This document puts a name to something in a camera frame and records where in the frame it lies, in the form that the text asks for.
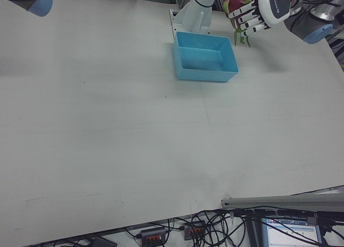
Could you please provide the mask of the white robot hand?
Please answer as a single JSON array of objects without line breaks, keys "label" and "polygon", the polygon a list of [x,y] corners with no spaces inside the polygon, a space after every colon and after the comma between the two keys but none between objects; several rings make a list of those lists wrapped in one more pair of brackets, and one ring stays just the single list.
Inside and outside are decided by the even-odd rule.
[{"label": "white robot hand", "polygon": [[290,16],[293,0],[252,0],[228,14],[237,21],[240,35],[247,37],[285,21]]}]

